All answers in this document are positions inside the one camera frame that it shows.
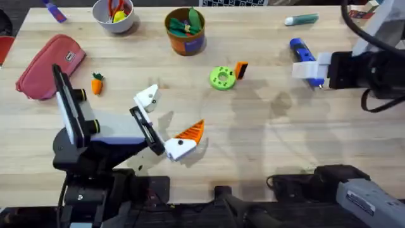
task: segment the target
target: toy carrot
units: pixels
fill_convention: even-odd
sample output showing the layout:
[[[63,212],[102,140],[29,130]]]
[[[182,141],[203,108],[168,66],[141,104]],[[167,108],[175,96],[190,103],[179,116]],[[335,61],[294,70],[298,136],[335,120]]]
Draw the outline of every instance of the toy carrot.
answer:
[[[95,95],[101,93],[103,89],[104,77],[100,73],[93,73],[94,79],[91,81],[91,89]]]

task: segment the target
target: red pencil case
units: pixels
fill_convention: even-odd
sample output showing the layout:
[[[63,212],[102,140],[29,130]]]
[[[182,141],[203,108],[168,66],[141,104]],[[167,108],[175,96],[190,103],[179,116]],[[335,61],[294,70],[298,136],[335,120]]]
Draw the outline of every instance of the red pencil case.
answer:
[[[85,52],[67,35],[55,35],[38,52],[16,82],[16,90],[32,99],[49,99],[56,92],[52,64],[70,76],[84,59]]]

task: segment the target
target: green donut toy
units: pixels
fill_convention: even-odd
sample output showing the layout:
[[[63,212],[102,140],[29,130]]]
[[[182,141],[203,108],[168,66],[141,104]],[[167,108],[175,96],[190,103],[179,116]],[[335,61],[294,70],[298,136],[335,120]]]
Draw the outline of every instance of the green donut toy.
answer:
[[[209,83],[215,89],[228,90],[236,83],[235,72],[227,66],[218,66],[210,73]]]

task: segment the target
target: white bowl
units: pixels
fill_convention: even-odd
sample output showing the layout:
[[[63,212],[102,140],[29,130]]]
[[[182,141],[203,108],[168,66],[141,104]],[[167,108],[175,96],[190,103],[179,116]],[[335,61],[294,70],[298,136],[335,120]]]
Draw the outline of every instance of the white bowl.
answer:
[[[130,7],[130,14],[122,21],[108,23],[108,0],[98,0],[93,5],[93,17],[107,31],[112,33],[122,33],[127,31],[135,22],[134,4],[131,0],[124,0]],[[113,0],[113,8],[118,5],[118,0]]]

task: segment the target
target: scissors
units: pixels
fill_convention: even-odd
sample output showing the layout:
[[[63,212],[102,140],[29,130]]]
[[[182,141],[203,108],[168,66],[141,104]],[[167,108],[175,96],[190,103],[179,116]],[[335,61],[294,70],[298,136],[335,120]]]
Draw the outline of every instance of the scissors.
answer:
[[[114,15],[120,11],[124,5],[124,0],[118,0],[118,6],[113,11],[113,0],[108,0],[108,23],[113,23]]]

